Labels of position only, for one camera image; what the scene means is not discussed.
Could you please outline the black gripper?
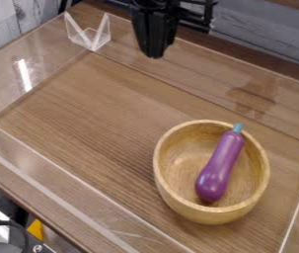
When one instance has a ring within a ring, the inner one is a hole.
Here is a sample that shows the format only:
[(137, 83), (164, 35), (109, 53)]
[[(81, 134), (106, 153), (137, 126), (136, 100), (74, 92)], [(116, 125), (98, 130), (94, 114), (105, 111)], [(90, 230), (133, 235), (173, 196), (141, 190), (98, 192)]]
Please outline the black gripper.
[[(200, 6), (203, 12), (186, 9), (182, 3)], [(162, 56), (173, 43), (177, 23), (209, 33), (217, 3), (217, 0), (129, 0), (132, 25), (142, 54), (149, 58)]]

